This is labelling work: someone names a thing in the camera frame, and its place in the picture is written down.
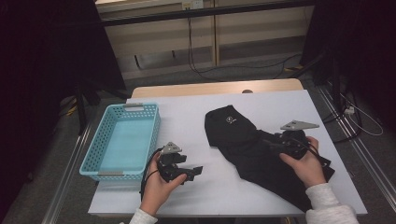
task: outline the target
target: black cloth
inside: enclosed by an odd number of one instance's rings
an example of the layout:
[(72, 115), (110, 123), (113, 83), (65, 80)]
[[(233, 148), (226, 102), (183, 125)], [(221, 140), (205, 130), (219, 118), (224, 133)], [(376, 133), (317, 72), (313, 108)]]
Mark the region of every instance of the black cloth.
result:
[(274, 134), (257, 130), (232, 105), (208, 112), (205, 131), (209, 145), (220, 150), (242, 179), (272, 191), (304, 212), (312, 208), (304, 183), (271, 152), (268, 142), (276, 142)]

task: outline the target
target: metal frame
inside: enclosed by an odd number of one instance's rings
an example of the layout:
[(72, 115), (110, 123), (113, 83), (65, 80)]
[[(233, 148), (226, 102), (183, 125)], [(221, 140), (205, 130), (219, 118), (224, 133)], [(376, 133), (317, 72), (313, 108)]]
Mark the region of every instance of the metal frame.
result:
[(101, 21), (82, 22), (82, 23), (63, 23), (54, 24), (53, 28), (85, 28), (91, 26), (118, 26), (150, 21), (170, 21), (177, 19), (196, 18), (204, 16), (215, 16), (234, 14), (242, 12), (253, 12), (253, 11), (264, 11), (290, 7), (310, 7), (314, 6), (316, 0), (286, 0), (286, 1), (275, 1), (269, 3), (250, 4), (242, 6), (231, 6), (231, 7), (208, 7), (194, 10), (180, 10), (175, 12), (164, 12), (151, 15), (143, 16), (131, 16), (131, 17), (120, 17), (102, 19)]

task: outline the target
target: black cable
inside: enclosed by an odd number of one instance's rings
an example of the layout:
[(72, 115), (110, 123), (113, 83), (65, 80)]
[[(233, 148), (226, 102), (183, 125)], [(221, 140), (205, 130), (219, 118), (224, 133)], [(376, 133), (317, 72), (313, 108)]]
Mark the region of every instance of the black cable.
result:
[(286, 63), (288, 60), (290, 60), (290, 59), (292, 59), (292, 58), (295, 58), (295, 57), (297, 57), (297, 56), (301, 56), (301, 55), (302, 55), (302, 54), (300, 54), (300, 53), (299, 53), (299, 54), (294, 54), (294, 55), (290, 56), (289, 58), (287, 58), (287, 59), (285, 59), (285, 60), (283, 60), (283, 61), (281, 61), (281, 62), (279, 62), (279, 63), (274, 63), (274, 64), (271, 64), (271, 65), (264, 65), (264, 66), (229, 65), (229, 66), (222, 66), (222, 67), (214, 67), (214, 68), (207, 69), (207, 70), (205, 70), (205, 71), (199, 71), (199, 70), (195, 67), (195, 62), (194, 62), (193, 53), (192, 53), (192, 38), (191, 38), (192, 28), (191, 28), (191, 18), (188, 18), (188, 22), (189, 22), (189, 66), (190, 66), (191, 71), (197, 73), (197, 74), (198, 74), (200, 77), (202, 77), (202, 78), (206, 78), (206, 79), (210, 79), (210, 80), (215, 80), (215, 81), (223, 82), (224, 80), (219, 80), (219, 79), (211, 78), (211, 77), (204, 77), (204, 76), (202, 75), (202, 73), (207, 73), (207, 72), (210, 72), (210, 71), (213, 71), (213, 70), (224, 69), (224, 68), (268, 68), (268, 67), (274, 67), (274, 66), (277, 66), (277, 65), (282, 64), (282, 69), (281, 69), (280, 73), (277, 74), (275, 77), (273, 77), (273, 79), (275, 79), (275, 78), (279, 77), (280, 75), (282, 75), (283, 70), (284, 70), (284, 68), (285, 68), (285, 63)]
[[(356, 101), (355, 94), (353, 94), (353, 92), (351, 92), (351, 93), (352, 93), (353, 103), (354, 103), (355, 106), (357, 106), (358, 103), (357, 103), (357, 101)], [(355, 112), (355, 117), (356, 117), (356, 119), (357, 119), (357, 121), (358, 121), (359, 126), (362, 127), (362, 123), (361, 123), (361, 113), (359, 112), (359, 110), (357, 110), (357, 111)], [(352, 140), (352, 139), (356, 138), (357, 136), (359, 136), (359, 135), (361, 134), (361, 128), (358, 127), (358, 129), (357, 129), (357, 130), (353, 130), (353, 132), (354, 132), (354, 134), (352, 134), (351, 136), (349, 136), (349, 137), (347, 137), (347, 138), (344, 138), (344, 139), (341, 139), (341, 140), (337, 140), (337, 141), (332, 141), (332, 142), (333, 142), (334, 144), (337, 144), (337, 143), (343, 143), (343, 142)]]
[(154, 174), (155, 172), (158, 171), (158, 170), (156, 170), (156, 171), (152, 172), (151, 174), (149, 174), (148, 177), (146, 177), (146, 174), (147, 174), (148, 169), (149, 169), (149, 164), (151, 163), (152, 159), (154, 158), (154, 155), (157, 154), (157, 152), (159, 152), (159, 151), (161, 151), (161, 150), (163, 150), (163, 147), (157, 148), (157, 149), (151, 154), (151, 156), (150, 156), (149, 159), (148, 159), (148, 162), (146, 163), (145, 171), (143, 172), (142, 182), (140, 183), (140, 191), (139, 191), (139, 193), (140, 193), (140, 201), (143, 200), (143, 195), (145, 194), (145, 187), (146, 187), (146, 184), (147, 184), (147, 181), (148, 181), (149, 177), (150, 177), (152, 174)]
[(223, 80), (219, 80), (216, 78), (212, 78), (212, 77), (204, 77), (201, 72), (199, 72), (196, 67), (195, 67), (195, 62), (194, 62), (194, 58), (193, 58), (193, 54), (192, 54), (192, 39), (191, 39), (191, 33), (192, 33), (192, 28), (191, 28), (191, 18), (187, 19), (189, 22), (189, 66), (190, 69), (195, 72), (196, 74), (198, 74), (200, 77), (205, 78), (205, 79), (209, 79), (209, 80), (213, 80), (213, 81), (217, 81), (217, 82), (222, 82)]

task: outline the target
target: electrical cord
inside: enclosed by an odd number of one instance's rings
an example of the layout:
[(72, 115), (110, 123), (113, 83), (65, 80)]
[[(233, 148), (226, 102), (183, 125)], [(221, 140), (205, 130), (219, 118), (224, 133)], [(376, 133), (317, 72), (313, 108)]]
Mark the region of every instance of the electrical cord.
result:
[(285, 68), (285, 63), (295, 57), (301, 56), (302, 54), (295, 54), (290, 56), (289, 58), (279, 62), (279, 63), (274, 63), (274, 64), (270, 64), (270, 65), (264, 65), (264, 66), (245, 66), (245, 65), (229, 65), (229, 66), (222, 66), (222, 67), (214, 67), (214, 68), (210, 68), (204, 71), (199, 71), (196, 67), (195, 67), (195, 62), (193, 59), (193, 53), (192, 53), (192, 38), (191, 38), (191, 34), (192, 34), (192, 28), (191, 28), (191, 18), (188, 18), (188, 23), (189, 23), (189, 66), (191, 71), (195, 72), (196, 74), (198, 74), (200, 77), (205, 78), (205, 79), (209, 79), (209, 80), (214, 80), (214, 81), (218, 81), (218, 82), (223, 82), (224, 80), (220, 80), (220, 79), (216, 79), (216, 78), (211, 78), (211, 77), (204, 77), (202, 75), (202, 73), (207, 73), (210, 71), (214, 71), (217, 69), (224, 69), (224, 68), (252, 68), (252, 69), (260, 69), (260, 68), (269, 68), (269, 67), (274, 67), (277, 65), (282, 64), (282, 68), (281, 71), (279, 72), (279, 74), (277, 74), (275, 77), (273, 77), (272, 79), (276, 79), (277, 77), (279, 77), (280, 75), (283, 74), (284, 68)]
[(145, 187), (147, 185), (148, 179), (149, 177), (151, 177), (151, 175), (153, 175), (154, 173), (158, 172), (158, 170), (153, 171), (151, 174), (148, 175), (148, 177), (146, 177), (146, 174), (148, 172), (149, 169), (149, 165), (151, 164), (152, 159), (154, 158), (154, 155), (157, 154), (157, 152), (161, 151), (163, 149), (163, 147), (161, 148), (157, 148), (149, 157), (148, 162), (146, 163), (146, 167), (145, 167), (145, 171), (143, 172), (143, 177), (142, 177), (142, 182), (140, 183), (140, 201), (143, 201), (143, 196), (145, 194)]
[(363, 110), (361, 110), (360, 108), (358, 108), (356, 105), (352, 104), (352, 102), (350, 102), (344, 95), (341, 95), (341, 96), (344, 97), (344, 98), (349, 102), (349, 104), (350, 104), (351, 106), (353, 106), (355, 109), (357, 109), (358, 112), (361, 112), (361, 113), (364, 114), (367, 118), (369, 118), (370, 120), (372, 120), (372, 121), (379, 127), (379, 129), (380, 129), (381, 131), (380, 131), (380, 133), (370, 133), (369, 131), (365, 130), (365, 129), (362, 127), (361, 122), (358, 123), (357, 121), (355, 121), (355, 120), (350, 116), (350, 114), (348, 114), (350, 120), (351, 120), (358, 128), (360, 128), (362, 131), (364, 131), (364, 132), (366, 132), (366, 133), (368, 133), (368, 134), (370, 134), (370, 135), (373, 135), (373, 136), (379, 136), (379, 135), (382, 135), (382, 134), (384, 133), (384, 129), (382, 128), (382, 126), (381, 126), (377, 121), (375, 121), (375, 119), (373, 119), (373, 118), (372, 118), (371, 116), (369, 116), (366, 112), (364, 112)]

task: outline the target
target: cabinet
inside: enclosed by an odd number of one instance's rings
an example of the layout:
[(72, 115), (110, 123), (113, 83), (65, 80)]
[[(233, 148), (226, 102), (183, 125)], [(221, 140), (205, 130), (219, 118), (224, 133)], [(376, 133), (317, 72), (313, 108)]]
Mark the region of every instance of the cabinet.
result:
[[(181, 0), (98, 0), (102, 19), (149, 15), (181, 10)], [(204, 7), (231, 7), (270, 2), (269, 0), (205, 0)], [(191, 19), (192, 46), (210, 47), (213, 65), (220, 64), (220, 47), (235, 43), (305, 35), (313, 7), (206, 16)], [(186, 19), (144, 22), (106, 27), (116, 57), (187, 49), (189, 25)]]

